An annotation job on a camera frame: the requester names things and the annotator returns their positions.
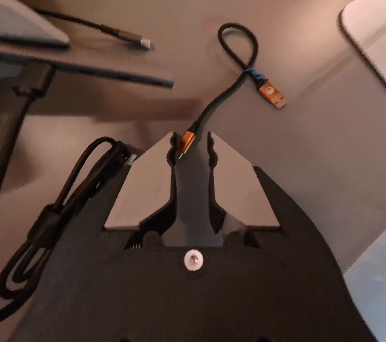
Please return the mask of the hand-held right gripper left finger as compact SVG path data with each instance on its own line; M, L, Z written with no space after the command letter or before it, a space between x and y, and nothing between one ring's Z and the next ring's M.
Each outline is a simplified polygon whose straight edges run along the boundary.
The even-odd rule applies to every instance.
M176 219L176 133L169 132L130 166L104 229L164 234Z

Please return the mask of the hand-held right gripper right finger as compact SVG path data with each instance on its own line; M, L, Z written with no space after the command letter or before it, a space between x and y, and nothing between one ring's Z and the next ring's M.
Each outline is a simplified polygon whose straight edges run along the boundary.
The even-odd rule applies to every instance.
M275 231L280 223L250 161L208 133L209 217L214 233Z

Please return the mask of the dark grey laptop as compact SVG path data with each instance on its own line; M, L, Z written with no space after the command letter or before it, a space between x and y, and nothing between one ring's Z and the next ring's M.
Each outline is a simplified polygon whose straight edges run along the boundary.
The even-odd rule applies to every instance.
M154 51L132 49L117 42L106 45L82 46L73 44L67 49L23 45L1 41L1 59L9 63L39 62L57 70L93 75L102 78L173 88L169 69L157 59Z

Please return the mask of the grey flat device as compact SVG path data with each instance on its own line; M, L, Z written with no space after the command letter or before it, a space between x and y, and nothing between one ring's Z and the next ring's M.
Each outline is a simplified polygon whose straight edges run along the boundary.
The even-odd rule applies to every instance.
M68 47L69 36L18 0L0 0L0 38Z

